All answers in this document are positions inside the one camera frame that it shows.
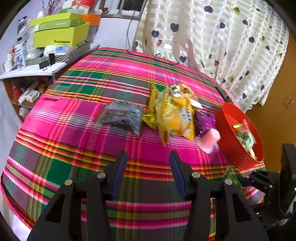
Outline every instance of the metal screw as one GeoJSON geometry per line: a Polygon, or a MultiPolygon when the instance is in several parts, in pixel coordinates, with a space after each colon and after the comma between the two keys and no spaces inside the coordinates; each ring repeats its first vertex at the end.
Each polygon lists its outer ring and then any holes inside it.
{"type": "Polygon", "coordinates": [[[97,174],[97,178],[104,178],[104,177],[106,177],[106,174],[103,172],[100,172],[97,174]]]}
{"type": "Polygon", "coordinates": [[[230,179],[225,179],[224,181],[227,185],[231,185],[232,184],[232,181],[230,179]]]}
{"type": "Polygon", "coordinates": [[[73,183],[73,181],[71,179],[68,179],[65,181],[66,186],[70,186],[72,183],[73,183]]]}
{"type": "Polygon", "coordinates": [[[192,176],[195,178],[199,178],[200,177],[200,173],[199,172],[193,172],[192,176]]]}

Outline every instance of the bed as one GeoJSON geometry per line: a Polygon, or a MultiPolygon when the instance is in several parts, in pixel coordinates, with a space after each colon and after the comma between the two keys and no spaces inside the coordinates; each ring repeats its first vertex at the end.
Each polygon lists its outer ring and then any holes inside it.
{"type": "MultiPolygon", "coordinates": [[[[146,107],[151,84],[162,89],[173,83],[189,85],[206,115],[213,115],[224,102],[213,79],[147,54],[101,48],[72,66],[42,95],[11,148],[1,176],[9,208],[31,229],[66,179],[87,180],[125,150],[128,165],[119,197],[107,202],[114,239],[182,240],[190,202],[177,192],[169,153],[177,150],[194,171],[221,180],[231,164],[218,145],[206,154],[195,141],[173,137],[164,147],[158,132],[147,126],[138,138],[130,131],[94,122],[101,108],[114,99],[146,107]]],[[[264,163],[253,169],[264,170],[264,163]]],[[[253,169],[234,171],[245,177],[253,169]]],[[[253,187],[243,193],[251,204],[263,199],[263,193],[253,187]]],[[[85,202],[81,208],[85,240],[85,202]]],[[[211,208],[209,240],[214,240],[214,203],[211,208]]]]}

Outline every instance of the purple package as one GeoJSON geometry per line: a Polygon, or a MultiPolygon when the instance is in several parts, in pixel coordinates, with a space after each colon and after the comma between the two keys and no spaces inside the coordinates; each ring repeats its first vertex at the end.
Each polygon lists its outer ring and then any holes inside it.
{"type": "Polygon", "coordinates": [[[203,113],[196,111],[194,115],[195,120],[195,135],[202,137],[209,129],[216,129],[214,118],[208,117],[203,113]]]}

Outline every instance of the red basket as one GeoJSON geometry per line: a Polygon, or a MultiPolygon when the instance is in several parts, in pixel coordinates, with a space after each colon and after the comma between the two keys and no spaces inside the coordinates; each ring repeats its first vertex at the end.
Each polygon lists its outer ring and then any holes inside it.
{"type": "Polygon", "coordinates": [[[226,158],[231,161],[233,165],[241,170],[248,170],[263,161],[264,149],[261,138],[253,123],[239,108],[233,104],[224,103],[215,113],[215,118],[216,128],[221,135],[218,145],[226,158]],[[253,151],[257,157],[257,161],[243,148],[232,127],[234,124],[242,123],[243,119],[246,119],[250,131],[256,140],[253,151]]]}

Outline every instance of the striped box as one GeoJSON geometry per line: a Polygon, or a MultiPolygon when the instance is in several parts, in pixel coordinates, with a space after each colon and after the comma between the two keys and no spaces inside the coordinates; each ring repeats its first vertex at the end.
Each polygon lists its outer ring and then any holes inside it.
{"type": "MultiPolygon", "coordinates": [[[[65,55],[55,55],[54,59],[56,62],[70,62],[71,60],[75,59],[76,57],[78,57],[79,55],[85,53],[87,50],[89,50],[90,48],[90,42],[88,41],[85,45],[83,45],[82,47],[74,50],[73,52],[69,53],[69,54],[65,54],[65,55]]],[[[34,64],[40,64],[44,61],[49,61],[49,57],[47,56],[43,56],[40,58],[32,58],[32,59],[26,59],[26,66],[29,65],[34,65],[34,64]]]]}

